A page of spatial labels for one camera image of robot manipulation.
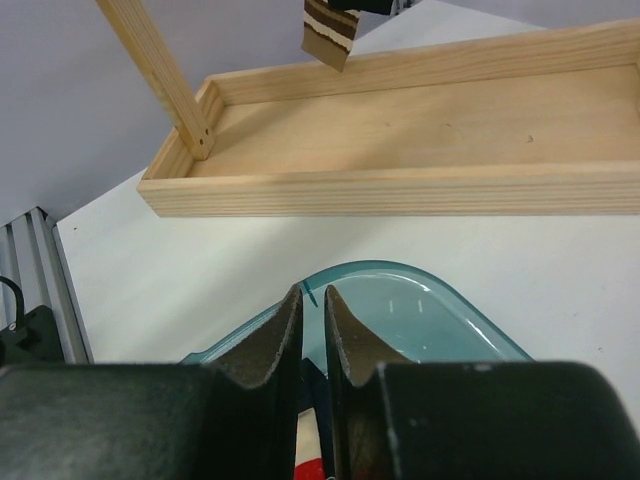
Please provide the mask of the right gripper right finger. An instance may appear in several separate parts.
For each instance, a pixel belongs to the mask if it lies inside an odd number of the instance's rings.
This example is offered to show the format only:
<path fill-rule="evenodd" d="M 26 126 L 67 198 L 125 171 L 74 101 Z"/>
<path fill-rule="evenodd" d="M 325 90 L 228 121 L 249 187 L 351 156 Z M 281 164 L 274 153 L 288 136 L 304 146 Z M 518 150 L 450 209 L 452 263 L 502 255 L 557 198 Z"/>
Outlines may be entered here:
<path fill-rule="evenodd" d="M 635 479 L 611 384 L 572 362 L 415 363 L 324 300 L 339 479 Z"/>

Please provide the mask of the aluminium mounting rail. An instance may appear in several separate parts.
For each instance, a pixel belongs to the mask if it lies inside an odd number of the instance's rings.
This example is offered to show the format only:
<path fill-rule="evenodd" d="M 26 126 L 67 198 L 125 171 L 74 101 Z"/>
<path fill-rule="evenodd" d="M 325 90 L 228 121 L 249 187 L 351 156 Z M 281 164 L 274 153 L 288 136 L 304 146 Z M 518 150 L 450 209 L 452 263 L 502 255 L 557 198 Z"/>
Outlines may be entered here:
<path fill-rule="evenodd" d="M 28 311 L 52 310 L 67 362 L 94 361 L 57 224 L 41 208 L 1 227 L 1 274 L 20 287 Z"/>

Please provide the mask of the teal plastic basin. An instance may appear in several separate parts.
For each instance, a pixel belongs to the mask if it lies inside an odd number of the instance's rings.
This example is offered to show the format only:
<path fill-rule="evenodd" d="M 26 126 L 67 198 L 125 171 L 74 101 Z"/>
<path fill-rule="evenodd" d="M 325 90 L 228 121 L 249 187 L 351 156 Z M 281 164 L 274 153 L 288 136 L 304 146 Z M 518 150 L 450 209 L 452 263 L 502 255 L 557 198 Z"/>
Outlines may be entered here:
<path fill-rule="evenodd" d="M 323 300 L 329 285 L 367 328 L 416 363 L 532 359 L 453 287 L 411 265 L 353 261 L 320 270 L 299 285 L 304 300 L 302 357 L 323 373 Z"/>

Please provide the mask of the navy sock red white cuff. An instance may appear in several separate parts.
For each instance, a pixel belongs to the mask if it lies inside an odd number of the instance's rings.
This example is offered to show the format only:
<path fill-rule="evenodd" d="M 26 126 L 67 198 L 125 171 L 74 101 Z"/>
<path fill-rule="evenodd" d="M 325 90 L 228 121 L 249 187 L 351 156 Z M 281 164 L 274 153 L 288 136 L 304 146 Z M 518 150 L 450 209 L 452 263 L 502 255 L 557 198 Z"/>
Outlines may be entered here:
<path fill-rule="evenodd" d="M 301 363 L 294 479 L 334 479 L 329 383 L 308 358 Z"/>

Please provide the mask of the wooden hanging rack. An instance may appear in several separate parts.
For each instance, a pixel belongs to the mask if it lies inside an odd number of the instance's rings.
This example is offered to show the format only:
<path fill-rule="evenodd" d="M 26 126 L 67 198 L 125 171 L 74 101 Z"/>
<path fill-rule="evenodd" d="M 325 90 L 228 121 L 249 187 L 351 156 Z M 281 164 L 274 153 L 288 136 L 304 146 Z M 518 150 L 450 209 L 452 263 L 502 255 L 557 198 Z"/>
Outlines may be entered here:
<path fill-rule="evenodd" d="M 173 128 L 161 216 L 639 210 L 639 23 L 209 76 L 193 91 L 139 1 L 100 10 Z"/>

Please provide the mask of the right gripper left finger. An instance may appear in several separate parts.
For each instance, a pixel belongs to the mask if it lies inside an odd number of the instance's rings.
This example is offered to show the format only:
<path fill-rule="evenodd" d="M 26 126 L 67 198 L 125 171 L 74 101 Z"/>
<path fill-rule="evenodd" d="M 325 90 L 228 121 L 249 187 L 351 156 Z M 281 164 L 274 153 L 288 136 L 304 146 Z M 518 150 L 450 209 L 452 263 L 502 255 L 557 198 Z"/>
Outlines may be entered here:
<path fill-rule="evenodd" d="M 5 479 L 290 479 L 303 294 L 209 364 L 1 372 Z"/>

